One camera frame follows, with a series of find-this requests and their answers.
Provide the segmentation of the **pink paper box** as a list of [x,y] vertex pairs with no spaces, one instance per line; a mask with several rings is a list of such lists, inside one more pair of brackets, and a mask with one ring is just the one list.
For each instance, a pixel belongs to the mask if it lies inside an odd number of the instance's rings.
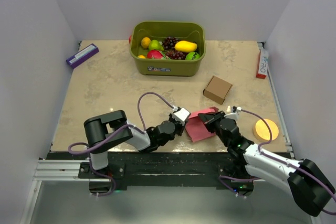
[[202,109],[199,111],[192,112],[190,117],[188,118],[188,122],[185,126],[185,130],[187,131],[191,141],[193,143],[205,140],[215,135],[215,133],[209,132],[200,117],[199,113],[216,113],[218,112],[217,107],[210,107],[207,109]]

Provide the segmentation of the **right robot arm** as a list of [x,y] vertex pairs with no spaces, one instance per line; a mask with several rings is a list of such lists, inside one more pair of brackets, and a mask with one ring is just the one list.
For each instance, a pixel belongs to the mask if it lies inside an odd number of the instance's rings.
[[236,123],[241,108],[225,114],[200,113],[198,117],[206,129],[215,133],[233,160],[234,173],[239,178],[251,176],[252,180],[263,179],[289,193],[297,206],[311,216],[324,211],[331,199],[335,199],[335,188],[311,160],[285,158],[263,149],[241,135]]

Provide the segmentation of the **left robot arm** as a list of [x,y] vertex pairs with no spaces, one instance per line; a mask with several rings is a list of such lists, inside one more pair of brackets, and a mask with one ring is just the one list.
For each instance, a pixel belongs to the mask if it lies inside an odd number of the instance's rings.
[[97,178],[108,174],[108,150],[127,143],[139,152],[150,153],[181,136],[191,113],[177,108],[169,119],[144,131],[131,124],[123,110],[95,116],[84,122],[85,134],[90,149],[90,171]]

